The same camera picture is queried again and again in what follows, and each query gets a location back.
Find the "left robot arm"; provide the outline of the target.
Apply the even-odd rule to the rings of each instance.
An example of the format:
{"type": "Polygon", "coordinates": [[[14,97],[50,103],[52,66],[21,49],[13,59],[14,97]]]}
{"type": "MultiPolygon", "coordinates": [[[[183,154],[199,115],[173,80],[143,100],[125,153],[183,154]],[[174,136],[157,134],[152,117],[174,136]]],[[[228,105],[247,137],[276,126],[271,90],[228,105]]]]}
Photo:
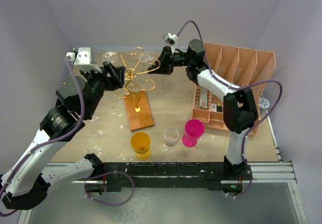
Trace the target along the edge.
{"type": "Polygon", "coordinates": [[[41,121],[36,135],[17,163],[1,175],[1,197],[6,209],[29,210],[39,205],[49,194],[79,179],[98,180],[104,164],[96,154],[45,171],[52,157],[73,139],[91,120],[105,91],[124,86],[125,67],[104,62],[100,72],[71,74],[57,89],[57,101],[41,121]]]}

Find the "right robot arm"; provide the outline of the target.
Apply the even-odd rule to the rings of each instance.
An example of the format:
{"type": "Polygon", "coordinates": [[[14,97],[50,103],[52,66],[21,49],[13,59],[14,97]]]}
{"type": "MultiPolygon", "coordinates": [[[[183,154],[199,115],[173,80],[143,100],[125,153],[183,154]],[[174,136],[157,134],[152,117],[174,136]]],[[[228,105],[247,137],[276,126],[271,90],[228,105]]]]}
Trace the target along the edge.
{"type": "Polygon", "coordinates": [[[253,92],[250,88],[232,85],[218,76],[205,60],[202,40],[190,41],[185,52],[165,46],[158,59],[152,60],[149,74],[173,73],[184,66],[189,80],[217,96],[223,102],[223,121],[229,129],[229,144],[224,157],[224,175],[236,179],[247,168],[245,151],[247,136],[258,119],[253,92]]]}

